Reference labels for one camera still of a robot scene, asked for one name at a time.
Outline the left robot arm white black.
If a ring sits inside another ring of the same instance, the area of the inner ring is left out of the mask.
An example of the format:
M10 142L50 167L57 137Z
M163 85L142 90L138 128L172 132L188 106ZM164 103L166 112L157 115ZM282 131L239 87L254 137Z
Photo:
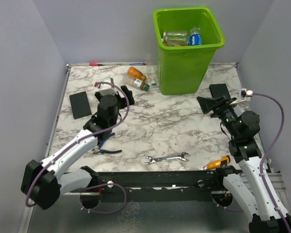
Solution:
M97 187L95 172L80 168L76 172L67 170L85 153L94 149L126 119L119 111L135 104L133 93L127 86L109 83L110 89L97 91L97 112L85 123L79 133L59 151L41 160L31 160L25 166L21 192L25 194L26 207L39 206L46 210L58 198L68 192L84 189L88 192Z

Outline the clear bottle blue label back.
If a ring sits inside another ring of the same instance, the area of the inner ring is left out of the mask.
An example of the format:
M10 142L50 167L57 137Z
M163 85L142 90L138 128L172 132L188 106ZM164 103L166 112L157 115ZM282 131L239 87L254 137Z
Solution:
M202 36L200 34L200 28L194 27L189 31L188 45L199 46L202 45Z

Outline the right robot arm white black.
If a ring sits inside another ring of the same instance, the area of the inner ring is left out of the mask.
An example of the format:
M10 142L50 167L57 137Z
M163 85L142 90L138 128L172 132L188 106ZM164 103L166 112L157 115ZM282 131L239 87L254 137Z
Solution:
M264 168L264 160L254 136L260 131L259 115L245 111L237 115L235 98L210 99L197 97L204 114L221 120L231 139L230 154L245 175L246 187L233 166L215 170L213 184L219 190L225 188L232 194L245 213L251 233L291 233L291 215L282 204Z

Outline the brown tea bottle green cap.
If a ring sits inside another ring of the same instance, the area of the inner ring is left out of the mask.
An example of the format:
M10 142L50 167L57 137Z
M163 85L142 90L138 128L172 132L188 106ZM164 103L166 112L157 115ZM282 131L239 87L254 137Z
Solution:
M122 81L124 84L132 86L132 87L139 89L139 90L148 91L150 88L150 86L148 84L146 84L144 81L137 79L129 74L124 74Z

